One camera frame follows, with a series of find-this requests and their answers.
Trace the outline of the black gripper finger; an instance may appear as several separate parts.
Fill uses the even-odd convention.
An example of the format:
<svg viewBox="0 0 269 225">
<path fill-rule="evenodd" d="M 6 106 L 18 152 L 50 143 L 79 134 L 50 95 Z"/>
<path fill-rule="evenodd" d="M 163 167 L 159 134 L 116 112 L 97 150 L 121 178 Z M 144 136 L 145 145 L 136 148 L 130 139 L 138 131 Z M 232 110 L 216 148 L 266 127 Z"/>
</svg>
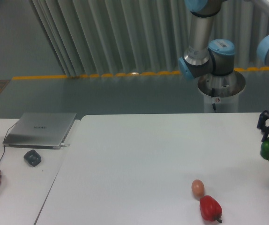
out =
<svg viewBox="0 0 269 225">
<path fill-rule="evenodd" d="M 264 142 L 269 136 L 269 126 L 267 127 L 266 125 L 264 125 L 262 127 L 262 135 L 263 135 L 262 142 Z"/>
</svg>

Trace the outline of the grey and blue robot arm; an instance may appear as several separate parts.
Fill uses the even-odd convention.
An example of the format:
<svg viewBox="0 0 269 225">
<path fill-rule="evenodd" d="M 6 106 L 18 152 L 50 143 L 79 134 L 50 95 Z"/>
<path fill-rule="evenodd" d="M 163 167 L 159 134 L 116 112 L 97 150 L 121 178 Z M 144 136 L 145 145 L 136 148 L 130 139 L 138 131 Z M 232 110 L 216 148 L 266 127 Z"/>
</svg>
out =
<svg viewBox="0 0 269 225">
<path fill-rule="evenodd" d="M 218 104 L 235 97 L 244 90 L 246 81 L 242 74 L 234 71 L 234 44 L 226 39 L 209 42 L 215 16 L 226 0 L 185 0 L 192 14 L 188 49 L 178 60 L 179 69 L 187 79 L 198 77 L 198 89 L 204 96 L 205 112 L 216 113 Z M 269 0 L 251 0 L 269 16 Z M 257 47 L 258 58 L 269 67 L 269 35 Z M 263 135 L 262 142 L 269 136 L 269 112 L 263 111 L 257 128 Z"/>
</svg>

